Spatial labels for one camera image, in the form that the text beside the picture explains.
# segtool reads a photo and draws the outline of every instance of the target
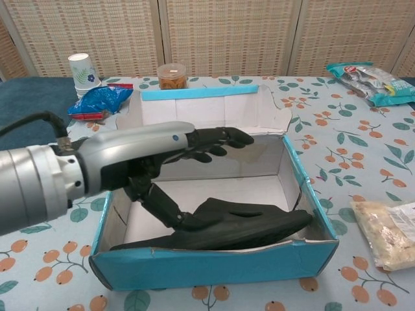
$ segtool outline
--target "robotic arm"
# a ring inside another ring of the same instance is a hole
[[[168,122],[99,133],[78,150],[30,146],[0,152],[0,235],[64,215],[72,201],[124,188],[167,227],[200,229],[210,223],[183,213],[151,179],[162,164],[179,159],[208,163],[225,156],[226,144],[243,148],[254,139],[236,128],[196,130]]]

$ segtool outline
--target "table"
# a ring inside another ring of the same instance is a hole
[[[158,88],[152,77],[113,77],[104,84],[111,82],[133,83],[138,90]],[[415,270],[385,273],[375,268],[349,202],[396,204],[415,199],[415,111],[408,105],[371,108],[331,78],[189,79],[189,87],[240,84],[264,84],[273,92],[276,106],[292,109],[288,135],[340,238],[337,252],[319,276],[111,292],[87,263],[104,205],[101,194],[76,201],[60,219],[0,237],[0,310],[413,310]],[[70,135],[78,139],[116,129],[116,117],[72,122]]]

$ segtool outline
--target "snack bag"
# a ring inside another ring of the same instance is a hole
[[[69,107],[67,113],[75,120],[102,120],[117,113],[132,92],[132,88],[119,86],[96,87],[88,91],[74,106]]]
[[[346,87],[374,103],[375,107],[415,101],[415,87],[371,62],[331,63],[326,69]]]
[[[415,203],[389,207],[351,202],[351,206],[376,266],[387,271],[415,267]]]

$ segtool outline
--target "jar of snacks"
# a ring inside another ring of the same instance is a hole
[[[180,63],[166,63],[157,68],[160,89],[185,89],[186,67]]]

